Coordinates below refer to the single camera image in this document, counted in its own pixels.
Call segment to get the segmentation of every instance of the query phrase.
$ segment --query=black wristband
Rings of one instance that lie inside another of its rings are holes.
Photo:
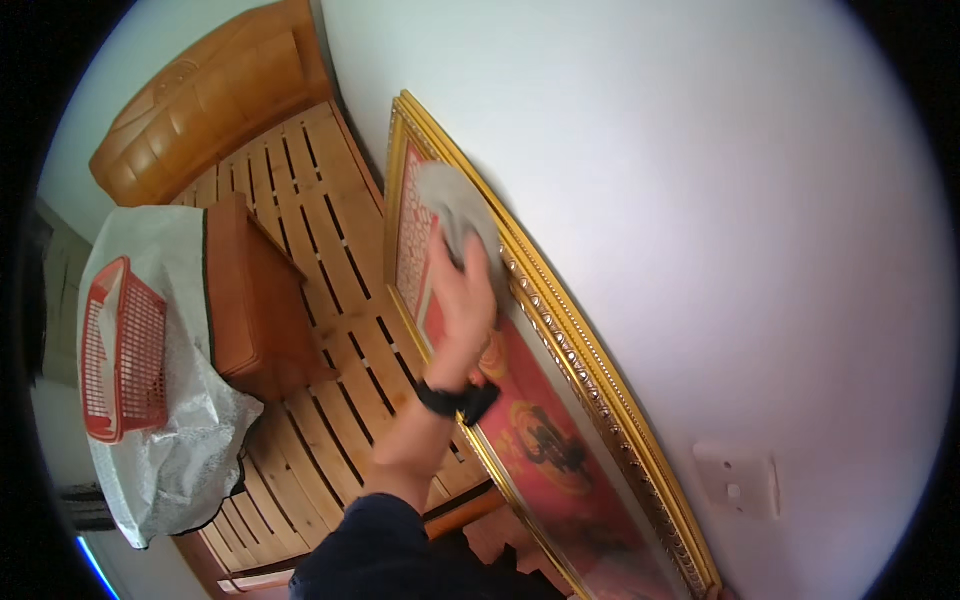
[[[464,425],[472,427],[500,396],[500,388],[488,381],[482,388],[469,383],[460,394],[431,390],[421,380],[417,382],[417,397],[430,412],[453,419],[464,414]]]
[[[453,419],[457,412],[467,408],[468,390],[452,394],[442,390],[431,390],[422,379],[417,382],[417,397],[431,413]]]

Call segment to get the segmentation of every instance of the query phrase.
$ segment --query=picture frame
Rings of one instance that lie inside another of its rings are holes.
[[[516,301],[499,307],[481,359],[501,398],[464,427],[473,450],[583,600],[706,598],[717,568],[638,403],[530,239],[403,90],[388,141],[384,272],[424,360],[444,335],[426,252],[438,224],[416,190],[427,160],[457,168],[487,201]]]

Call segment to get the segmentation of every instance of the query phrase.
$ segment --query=red poster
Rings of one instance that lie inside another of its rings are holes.
[[[423,157],[408,145],[397,248],[396,287],[420,336],[434,348],[444,336],[444,318],[432,295],[426,258],[436,219],[417,197],[417,173]],[[497,330],[481,359],[480,370],[500,390],[500,399],[477,427],[489,441],[512,480],[516,495],[549,539],[553,550],[573,567],[575,577],[594,598],[666,600],[674,588],[663,562],[627,510],[596,452],[527,346],[521,327],[531,327],[518,306],[501,310]]]

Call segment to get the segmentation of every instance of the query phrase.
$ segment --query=wall switch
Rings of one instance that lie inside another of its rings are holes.
[[[780,516],[780,486],[772,456],[708,442],[696,443],[693,456],[714,507],[763,520]]]

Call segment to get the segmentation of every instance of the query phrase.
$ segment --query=carved headboard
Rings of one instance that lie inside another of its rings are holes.
[[[330,95],[308,0],[253,9],[190,46],[135,95],[90,172],[121,206],[168,204],[211,165]]]

